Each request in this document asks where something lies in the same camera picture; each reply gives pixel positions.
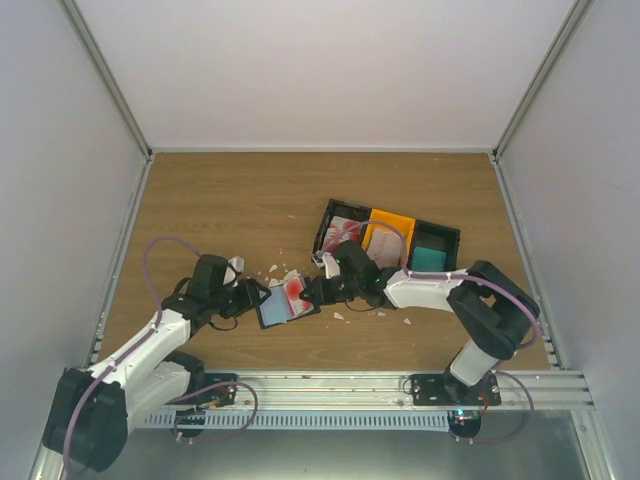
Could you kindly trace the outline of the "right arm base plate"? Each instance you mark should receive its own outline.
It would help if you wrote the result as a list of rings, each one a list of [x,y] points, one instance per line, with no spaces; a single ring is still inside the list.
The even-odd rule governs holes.
[[[415,406],[499,406],[502,403],[496,376],[491,373],[474,386],[466,386],[444,373],[413,374],[408,381]]]

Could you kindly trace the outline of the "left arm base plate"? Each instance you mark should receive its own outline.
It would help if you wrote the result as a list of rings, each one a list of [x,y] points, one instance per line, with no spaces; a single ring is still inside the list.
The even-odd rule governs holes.
[[[191,380],[185,393],[169,402],[178,408],[211,409],[233,405],[236,397],[234,373],[205,372],[201,378]]]

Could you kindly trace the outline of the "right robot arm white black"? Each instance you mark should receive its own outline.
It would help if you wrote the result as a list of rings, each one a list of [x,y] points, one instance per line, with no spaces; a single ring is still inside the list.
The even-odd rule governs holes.
[[[440,375],[444,396],[453,404],[478,398],[487,374],[541,336],[537,303],[488,261],[448,272],[380,267],[353,241],[317,258],[323,273],[299,294],[315,307],[360,298],[373,308],[425,308],[457,317],[469,340]]]

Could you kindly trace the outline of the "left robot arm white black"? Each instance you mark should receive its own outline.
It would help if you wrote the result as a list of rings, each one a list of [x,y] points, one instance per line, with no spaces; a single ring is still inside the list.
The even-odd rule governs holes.
[[[218,378],[181,348],[217,317],[236,320],[271,296],[242,275],[240,257],[201,256],[158,311],[115,353],[87,369],[69,368],[58,381],[42,444],[73,464],[106,470],[128,436],[164,406],[188,415],[234,402],[236,375]]]

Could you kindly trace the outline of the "black card holder wallet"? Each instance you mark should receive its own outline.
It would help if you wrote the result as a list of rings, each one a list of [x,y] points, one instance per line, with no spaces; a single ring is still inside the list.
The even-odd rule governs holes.
[[[318,306],[300,297],[302,291],[309,285],[309,277],[296,275],[285,280],[283,284],[260,288],[258,290],[260,305],[257,309],[260,328],[265,330],[285,325],[319,313]]]

